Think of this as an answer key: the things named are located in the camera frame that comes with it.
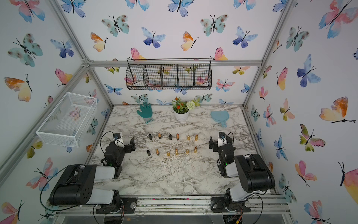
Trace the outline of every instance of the blue butterfly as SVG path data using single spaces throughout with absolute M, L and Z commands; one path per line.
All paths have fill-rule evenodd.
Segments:
M 91 126 L 89 127 L 89 129 L 87 130 L 87 133 L 92 133 L 95 134 L 96 133 L 96 126 L 98 125 L 98 121 L 97 119 L 93 118 L 92 122 L 91 122 Z
M 244 31 L 242 30 L 241 27 L 237 27 L 237 33 L 236 35 L 238 36 L 237 39 L 233 40 L 232 42 L 235 45 L 238 45 L 239 43 L 241 43 L 241 47 L 245 48 L 248 45 L 248 41 L 252 41 L 254 40 L 258 34 L 254 34 L 254 35 L 247 35 L 249 33 L 248 31 L 246 31 L 246 33 L 244 33 Z
M 250 90 L 250 87 L 246 83 L 244 83 L 244 88 L 241 92 L 248 92 Z
M 174 3 L 170 3 L 168 5 L 169 12 L 174 12 L 176 8 L 178 8 L 176 12 L 178 13 L 179 11 L 182 17 L 188 15 L 188 11 L 185 8 L 194 2 L 194 0 L 171 0 L 171 1 Z
M 140 104 L 140 102 L 148 102 L 148 98 L 147 98 L 147 94 L 142 94 L 139 96 L 131 96 L 138 104 Z
M 176 90 L 174 90 L 174 92 L 178 92 L 178 93 L 182 93 L 183 95 L 186 95 L 187 90 L 188 89 L 184 89 L 184 87 L 182 87 L 182 88 L 178 87 Z
M 62 0 L 65 4 L 62 5 L 62 8 L 65 12 L 70 13 L 71 11 L 76 12 L 81 18 L 85 17 L 86 14 L 80 10 L 82 6 L 86 3 L 86 0 Z
M 66 43 L 63 43 L 63 40 L 60 40 L 60 42 L 51 39 L 50 40 L 51 43 L 53 43 L 53 45 L 55 45 L 56 49 L 60 49 L 60 57 L 61 58 L 65 58 L 66 57 L 66 53 L 70 56 L 73 57 L 73 51 L 70 50 L 70 48 L 72 48 L 70 41 L 68 40 Z
M 199 103 L 201 104 L 203 101 L 210 102 L 212 95 L 212 93 L 206 95 L 202 94 L 202 96 L 195 96 L 195 98 L 199 99 Z
M 302 77 L 301 82 L 300 82 L 302 87 L 307 86 L 307 80 L 310 83 L 318 83 L 319 81 L 321 81 L 320 77 L 316 76 L 315 74 L 313 74 L 311 72 L 316 69 L 316 68 L 313 68 L 314 66 L 312 66 L 312 68 L 311 68 L 311 62 L 312 62 L 312 58 L 311 58 L 311 54 L 309 54 L 307 56 L 306 61 L 303 63 L 304 68 L 297 69 L 297 76 Z
M 160 105 L 170 105 L 171 102 L 165 102 L 165 101 L 161 101 L 161 100 L 158 100 L 157 99 L 157 103 L 160 104 Z
M 35 66 L 35 62 L 32 59 L 36 56 L 42 56 L 42 49 L 40 45 L 34 43 L 34 37 L 31 33 L 25 35 L 23 40 L 23 45 L 20 43 L 18 39 L 16 39 L 18 43 L 13 42 L 14 44 L 19 45 L 21 48 L 14 47 L 8 51 L 8 55 L 13 58 L 19 58 L 20 62 L 24 65 L 29 65 L 31 67 Z
M 223 99 L 219 99 L 219 103 L 220 104 L 233 104 L 234 102 L 228 102 L 228 101 L 224 101 Z
M 274 8 L 272 11 L 277 12 L 277 11 L 283 9 L 287 0 L 280 0 L 280 1 L 281 1 L 281 3 L 274 4 Z
M 146 44 L 146 45 L 149 45 L 153 42 L 153 46 L 155 48 L 159 48 L 160 47 L 160 43 L 158 43 L 158 41 L 163 41 L 165 39 L 165 34 L 162 34 L 162 35 L 156 35 L 154 36 L 154 34 L 156 32 L 152 33 L 151 34 L 149 32 L 149 30 L 147 30 L 146 28 L 142 27 L 142 31 L 143 31 L 143 35 L 147 37 L 147 39 L 145 39 L 143 42 Z
M 107 109 L 105 109 L 104 111 L 102 111 L 101 114 L 102 114 L 102 115 L 105 117 L 105 119 L 106 119 L 107 116 L 108 116 L 108 114 L 109 114 L 109 112 L 110 112 L 110 109 L 107 108 Z
M 281 158 L 281 155 L 282 155 L 282 157 L 285 158 L 285 160 L 288 160 L 287 157 L 286 157 L 285 152 L 283 151 L 284 147 L 282 147 L 282 137 L 281 137 L 281 135 L 279 137 L 278 142 L 276 140 L 274 141 L 274 146 L 277 148 L 277 153 L 276 153 L 277 158 Z
M 224 21 L 227 20 L 228 15 L 222 15 L 219 16 L 218 18 L 215 19 L 215 15 L 214 17 L 212 17 L 210 15 L 211 19 L 201 19 L 200 23 L 204 26 L 203 31 L 206 34 L 206 36 L 210 36 L 211 31 L 214 29 L 218 32 L 218 33 L 222 33 L 224 31 L 225 28 L 225 23 L 223 23 Z
M 256 133 L 256 137 L 257 137 L 257 140 L 259 141 L 260 145 L 261 145 L 262 147 L 265 147 L 265 146 L 263 145 L 263 142 L 262 142 L 261 128 L 258 130 L 258 133 Z
M 115 86 L 112 87 L 112 86 L 109 86 L 109 85 L 106 85 L 106 84 L 105 84 L 105 86 L 108 88 L 108 90 L 107 90 L 108 93 L 115 93 L 117 95 L 122 95 L 120 91 L 123 88 L 116 88 Z

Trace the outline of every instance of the white marble surface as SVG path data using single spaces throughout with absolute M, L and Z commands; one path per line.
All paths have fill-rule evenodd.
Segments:
M 237 105 L 202 105 L 190 111 L 187 121 L 178 122 L 172 106 L 153 106 L 154 121 L 145 124 L 136 113 L 139 106 L 117 106 L 109 118 L 105 132 L 123 132 L 124 143 L 134 137 L 136 150 L 124 156 L 123 171 L 118 179 L 97 183 L 103 189 L 119 190 L 120 195 L 190 195 L 223 194 L 239 183 L 238 177 L 224 178 L 219 174 L 217 152 L 209 149 L 210 136 L 217 140 L 218 132 L 234 133 L 235 155 L 256 153 L 242 111 Z M 230 118 L 227 128 L 222 128 L 211 118 L 211 111 L 227 110 Z M 108 146 L 111 133 L 102 140 Z M 98 145 L 91 164 L 100 164 L 104 158 Z

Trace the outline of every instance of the butterfly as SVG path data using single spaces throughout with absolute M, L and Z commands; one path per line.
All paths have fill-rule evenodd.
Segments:
M 287 42 L 286 42 L 287 49 L 289 47 L 293 46 L 293 50 L 295 52 L 298 51 L 302 47 L 302 44 L 303 44 L 302 40 L 305 40 L 309 37 L 310 33 L 308 31 L 300 32 L 301 28 L 298 27 L 297 33 L 296 33 L 295 28 L 293 28 L 293 27 L 290 28 L 290 36 L 287 38 Z
M 40 4 L 36 0 L 10 0 L 10 3 L 13 5 L 20 5 L 19 14 L 26 22 L 32 23 L 32 17 L 37 16 L 40 20 L 45 20 L 45 13 L 42 9 L 37 8 Z
M 133 9 L 135 3 L 139 3 L 139 6 L 143 9 L 143 11 L 149 8 L 149 3 L 147 0 L 126 0 L 127 6 Z
M 254 121 L 257 121 L 260 117 L 260 114 L 257 112 L 257 108 L 254 105 L 252 105 L 251 116 L 253 116 Z
M 106 85 L 105 86 L 108 88 L 107 92 L 108 93 L 115 93 L 117 95 L 122 95 L 122 93 L 120 92 L 123 88 L 116 88 L 115 86 L 112 87 L 112 86 L 109 86 L 109 85 Z
M 248 31 L 246 31 L 246 33 L 244 33 L 244 31 L 242 30 L 241 27 L 237 27 L 237 33 L 236 35 L 238 36 L 237 39 L 233 40 L 232 42 L 235 45 L 238 45 L 239 43 L 241 43 L 241 47 L 245 48 L 248 46 L 248 41 L 252 41 L 254 40 L 258 34 L 254 34 L 254 35 L 247 35 L 249 33 Z
M 107 27 L 108 31 L 113 34 L 114 37 L 118 35 L 118 32 L 129 32 L 129 26 L 125 23 L 128 20 L 128 17 L 126 15 L 121 15 L 116 20 L 114 20 L 113 14 L 112 17 L 110 15 L 109 17 L 112 19 L 112 21 L 109 19 L 103 19 L 102 23 Z
M 91 126 L 89 127 L 89 129 L 87 130 L 87 133 L 92 133 L 95 134 L 96 133 L 96 126 L 98 125 L 98 121 L 97 119 L 93 118 L 91 124 Z
M 300 124 L 300 126 L 301 126 L 301 133 L 302 133 L 302 135 L 300 135 L 300 145 L 305 145 L 306 152 L 308 151 L 314 152 L 313 146 L 324 147 L 326 145 L 326 142 L 324 140 L 320 138 L 312 138 L 313 136 L 316 136 L 316 134 L 313 135 L 314 129 L 312 131 L 312 134 L 309 135 L 306 126 L 303 124 Z
M 221 47 L 218 47 L 215 51 L 215 57 L 211 57 L 215 61 L 225 61 L 227 60 L 227 57 L 225 57 L 223 49 Z
M 312 216 L 313 219 L 311 224 L 323 224 L 323 223 L 329 223 L 327 222 L 329 219 L 321 219 L 321 214 L 322 214 L 322 202 L 320 200 L 318 201 L 312 201 L 312 205 L 313 207 L 309 204 L 306 203 L 304 205 L 305 207 L 305 212 L 307 212 L 310 216 Z
M 267 77 L 267 73 L 271 70 L 272 66 L 271 65 L 267 65 L 265 70 L 263 71 L 263 78 Z
M 70 57 L 73 57 L 73 51 L 70 50 L 72 46 L 69 40 L 66 43 L 63 43 L 63 40 L 60 40 L 61 43 L 53 39 L 51 39 L 50 41 L 53 45 L 55 45 L 56 49 L 60 49 L 61 58 L 65 58 L 66 54 L 68 54 Z
M 171 102 L 165 102 L 165 101 L 161 101 L 161 100 L 158 100 L 157 99 L 157 103 L 160 104 L 160 105 L 170 105 Z
M 250 87 L 246 83 L 244 83 L 244 89 L 241 90 L 241 92 L 248 92 L 249 90 L 250 90 Z
M 234 67 L 234 71 L 232 71 L 233 74 L 239 73 L 240 75 L 243 75 L 246 71 L 250 68 L 250 66 L 240 66 L 240 67 Z
M 170 3 L 168 5 L 169 12 L 174 12 L 176 8 L 178 8 L 176 12 L 178 13 L 179 11 L 182 17 L 188 15 L 188 11 L 185 8 L 187 8 L 191 3 L 194 2 L 194 0 L 171 0 L 171 1 L 173 3 Z
M 58 68 L 55 70 L 55 74 L 62 82 L 59 83 L 57 87 L 68 84 L 68 82 L 72 79 L 73 76 L 72 74 L 64 73 L 61 69 Z
M 220 104 L 233 104 L 234 102 L 228 102 L 228 101 L 224 101 L 223 99 L 219 99 L 219 103 Z
M 104 111 L 101 112 L 101 114 L 105 117 L 105 119 L 107 118 L 108 114 L 110 113 L 110 109 L 107 108 Z
M 147 94 L 142 94 L 139 96 L 131 96 L 138 104 L 140 104 L 140 102 L 148 102 L 148 98 L 147 98 Z
M 156 35 L 154 36 L 154 34 L 156 32 L 153 32 L 153 35 L 144 27 L 142 27 L 142 31 L 143 31 L 143 35 L 147 37 L 147 39 L 145 39 L 143 42 L 150 46 L 150 44 L 153 42 L 153 46 L 155 48 L 159 48 L 160 47 L 160 43 L 158 43 L 158 41 L 163 41 L 165 39 L 165 34 L 162 34 L 162 35 Z
M 280 135 L 279 137 L 279 141 L 277 142 L 276 140 L 274 141 L 274 146 L 277 148 L 277 152 L 276 152 L 276 156 L 277 158 L 281 158 L 281 155 L 282 155 L 282 158 L 285 158 L 285 160 L 288 160 L 287 157 L 286 157 L 286 154 L 284 152 L 284 147 L 282 147 L 282 137 Z
M 355 120 L 344 119 L 345 115 L 347 114 L 347 108 L 348 108 L 348 97 L 341 97 L 333 102 L 331 109 L 322 108 L 319 117 L 322 120 L 332 121 L 330 122 L 331 124 L 340 121 L 341 122 L 349 121 L 355 123 Z
M 219 91 L 221 89 L 224 90 L 224 92 L 227 92 L 230 90 L 229 86 L 232 86 L 235 84 L 235 82 L 227 82 L 227 79 L 225 79 L 225 82 L 223 82 L 222 80 L 218 79 L 217 83 L 218 86 L 215 88 L 216 91 Z
M 257 137 L 257 140 L 258 140 L 258 142 L 260 143 L 260 145 L 261 145 L 262 147 L 265 147 L 265 146 L 263 145 L 263 142 L 262 142 L 261 128 L 258 130 L 258 133 L 256 133 L 256 137 Z
M 47 159 L 47 161 L 45 162 L 43 171 L 41 172 L 38 168 L 37 168 L 38 171 L 35 171 L 37 173 L 40 173 L 40 175 L 35 177 L 35 178 L 33 178 L 33 179 L 31 179 L 26 184 L 26 186 L 29 186 L 32 189 L 35 189 L 37 186 L 39 186 L 40 191 L 42 190 L 42 188 L 43 188 L 43 191 L 46 191 L 50 187 L 50 185 L 47 183 L 47 181 L 51 177 L 55 176 L 57 174 L 57 172 L 58 172 L 57 167 L 52 168 L 52 165 L 53 165 L 53 162 L 51 160 L 51 157 L 49 157 Z
M 93 48 L 96 49 L 98 52 L 101 52 L 103 51 L 103 49 L 106 49 L 106 42 L 108 40 L 107 37 L 103 41 L 102 38 L 97 36 L 94 32 L 91 32 L 91 39 L 93 40 L 93 42 L 96 43 L 95 45 L 93 45 Z
M 272 117 L 273 114 L 274 111 L 272 111 L 271 113 L 271 105 L 269 104 L 268 107 L 266 108 L 266 111 L 263 112 L 263 117 L 266 118 L 266 126 L 268 128 L 270 127 L 270 123 L 272 125 L 276 124 L 275 119 Z
M 299 164 L 295 164 L 296 171 L 298 175 L 302 178 L 303 181 L 306 183 L 306 188 L 310 187 L 306 180 L 317 180 L 316 175 L 313 175 L 312 173 L 306 174 L 306 163 L 304 161 L 300 161 Z
M 256 0 L 234 0 L 234 7 L 237 9 L 242 3 L 246 2 L 246 9 L 249 11 L 256 5 Z
M 287 98 L 286 98 L 285 102 L 284 102 L 284 107 L 280 107 L 280 112 L 282 114 L 284 114 L 283 119 L 285 121 L 287 121 L 287 118 L 290 118 L 290 119 L 295 118 L 295 116 L 291 112 L 289 112 L 289 110 L 290 110 L 289 103 L 288 103 Z
M 85 17 L 86 14 L 84 11 L 80 10 L 82 6 L 86 3 L 86 0 L 62 0 L 65 4 L 62 5 L 63 10 L 66 13 L 71 11 L 76 12 L 81 18 Z
M 114 72 L 119 72 L 119 67 L 105 67 L 105 68 L 108 69 L 107 71 L 109 71 L 113 74 L 114 74 Z
M 297 202 L 297 199 L 293 192 L 289 189 L 291 187 L 289 182 L 286 184 L 286 178 L 283 173 L 281 173 L 281 178 L 279 179 L 279 187 L 284 190 L 286 201 L 292 203 L 292 201 Z
M 316 69 L 316 68 L 313 68 L 314 66 L 312 66 L 312 68 L 311 68 L 311 62 L 312 62 L 312 58 L 311 58 L 311 54 L 309 54 L 307 56 L 306 61 L 303 63 L 304 68 L 297 69 L 297 76 L 302 77 L 302 79 L 300 81 L 300 85 L 302 87 L 307 86 L 307 80 L 310 83 L 318 83 L 319 81 L 321 81 L 320 77 L 316 76 L 315 74 L 313 74 L 311 72 Z
M 22 200 L 21 200 L 19 208 L 16 209 L 10 203 L 4 202 L 1 205 L 1 208 L 3 209 L 3 213 L 4 214 L 12 214 L 12 215 L 7 217 L 3 221 L 0 221 L 0 224 L 16 224 L 18 222 L 18 220 L 20 221 L 20 209 L 24 203 L 22 203 Z
M 278 12 L 279 10 L 281 10 L 280 12 L 282 12 L 282 9 L 284 8 L 287 0 L 280 0 L 280 1 L 281 3 L 274 4 L 274 8 L 272 11 Z
M 280 44 L 279 40 L 276 40 L 275 46 L 276 46 L 276 49 L 272 53 L 274 53 L 279 47 L 281 47 L 282 44 Z
M 263 87 L 261 87 L 261 91 L 258 93 L 260 98 L 263 98 L 263 100 L 265 101 L 265 96 L 268 94 L 268 90 L 266 90 L 265 92 L 263 92 Z
M 18 99 L 21 101 L 29 102 L 31 99 L 32 89 L 28 81 L 28 74 L 25 74 L 26 84 L 23 80 L 17 78 L 5 77 L 5 83 L 9 89 L 14 90 L 15 92 L 19 91 Z
M 357 195 L 357 182 L 358 182 L 358 169 L 349 171 L 347 173 L 344 173 L 344 163 L 342 165 L 339 163 L 340 168 L 342 170 L 342 181 L 340 182 L 339 186 L 342 186 L 344 184 L 346 190 L 350 194 L 350 196 L 353 198 L 353 200 L 358 204 L 358 195 Z
M 41 149 L 42 148 L 42 141 L 35 142 L 31 145 L 31 147 L 27 150 L 27 158 L 32 158 L 35 155 L 35 149 Z
M 276 73 L 277 75 L 276 87 L 279 86 L 281 90 L 284 90 L 286 88 L 285 82 L 286 82 L 287 72 L 288 72 L 288 68 L 284 68 L 280 75 L 278 72 Z
M 206 95 L 202 94 L 202 96 L 195 96 L 195 98 L 198 99 L 199 103 L 201 104 L 203 101 L 210 102 L 212 95 L 212 93 Z
M 195 43 L 195 41 L 197 41 L 197 39 L 199 39 L 199 37 L 197 37 L 195 40 L 190 36 L 190 34 L 185 31 L 183 34 L 183 40 L 185 42 L 185 44 L 182 44 L 180 47 L 183 49 L 183 51 L 187 51 L 189 49 L 191 49 Z
M 216 19 L 215 15 L 214 17 L 210 15 L 210 17 L 212 21 L 210 21 L 210 19 L 200 20 L 200 23 L 204 26 L 203 31 L 207 37 L 210 36 L 212 30 L 214 30 L 214 32 L 216 30 L 218 33 L 222 33 L 224 31 L 226 25 L 223 22 L 227 20 L 228 15 L 222 15 Z
M 19 58 L 20 62 L 24 65 L 29 65 L 31 67 L 35 66 L 35 62 L 32 59 L 36 56 L 42 56 L 42 49 L 40 48 L 40 45 L 34 43 L 34 37 L 31 33 L 28 33 L 25 35 L 23 40 L 23 45 L 20 43 L 20 41 L 16 38 L 18 43 L 13 42 L 14 44 L 19 45 L 21 48 L 14 47 L 11 48 L 8 51 L 8 55 L 13 58 Z
M 327 38 L 334 38 L 340 34 L 341 23 L 351 23 L 355 18 L 358 17 L 358 8 L 345 9 L 347 5 L 352 2 L 348 0 L 343 5 L 343 0 L 333 0 L 329 5 L 330 9 L 333 10 L 323 15 L 321 22 L 318 24 L 319 28 L 329 27 Z

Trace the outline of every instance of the pink butterfly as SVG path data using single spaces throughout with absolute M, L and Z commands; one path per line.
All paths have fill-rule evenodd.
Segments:
M 44 191 L 46 191 L 50 186 L 49 184 L 46 184 L 47 181 L 54 176 L 54 174 L 56 174 L 58 172 L 58 169 L 57 167 L 52 168 L 52 165 L 53 165 L 53 162 L 51 161 L 51 157 L 47 159 L 46 163 L 45 163 L 45 166 L 44 166 L 44 169 L 43 169 L 43 172 L 41 172 L 39 169 L 37 169 L 38 171 L 35 171 L 35 172 L 38 172 L 40 173 L 41 175 L 40 176 L 37 176 L 33 179 L 31 179 L 27 184 L 26 186 L 30 186 L 32 189 L 35 189 L 37 187 L 37 185 L 39 186 L 39 190 L 41 191 L 42 188 L 44 188 Z
M 232 86 L 235 84 L 235 82 L 227 82 L 227 79 L 225 79 L 225 82 L 218 79 L 218 82 L 216 83 L 218 86 L 216 87 L 216 91 L 219 91 L 221 89 L 224 90 L 224 92 L 227 92 L 230 90 L 229 86 Z
M 268 107 L 266 108 L 266 111 L 263 113 L 263 117 L 266 118 L 266 126 L 268 128 L 270 127 L 270 123 L 272 125 L 276 124 L 275 119 L 272 117 L 273 114 L 274 112 L 272 111 L 271 113 L 271 105 L 269 104 Z
M 306 173 L 306 163 L 304 161 L 301 160 L 299 162 L 299 164 L 296 163 L 295 167 L 296 167 L 296 171 L 297 171 L 298 175 L 302 178 L 302 180 L 305 181 L 306 187 L 309 186 L 306 180 L 317 180 L 316 175 L 313 175 L 312 173 L 305 174 Z
M 263 87 L 261 87 L 261 91 L 258 93 L 260 95 L 260 98 L 263 98 L 263 100 L 265 101 L 265 96 L 268 94 L 268 90 L 265 91 L 265 93 L 263 92 Z

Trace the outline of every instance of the teal butterfly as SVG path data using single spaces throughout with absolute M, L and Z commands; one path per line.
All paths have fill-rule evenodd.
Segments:
M 13 58 L 19 58 L 20 62 L 24 65 L 29 65 L 31 67 L 34 67 L 35 62 L 32 59 L 32 57 L 35 58 L 34 55 L 36 56 L 43 55 L 40 45 L 34 43 L 35 39 L 31 33 L 25 35 L 23 40 L 23 45 L 20 43 L 18 39 L 16 40 L 18 41 L 18 43 L 15 42 L 13 43 L 19 45 L 20 47 L 22 47 L 22 49 L 18 47 L 11 48 L 8 51 L 8 55 Z
M 211 31 L 214 29 L 218 32 L 218 33 L 222 33 L 224 31 L 225 28 L 225 23 L 223 23 L 224 21 L 227 20 L 228 15 L 222 15 L 219 16 L 218 18 L 215 19 L 215 15 L 214 17 L 212 17 L 210 15 L 212 21 L 210 21 L 210 19 L 201 19 L 200 23 L 204 26 L 203 31 L 206 34 L 206 36 L 210 36 Z

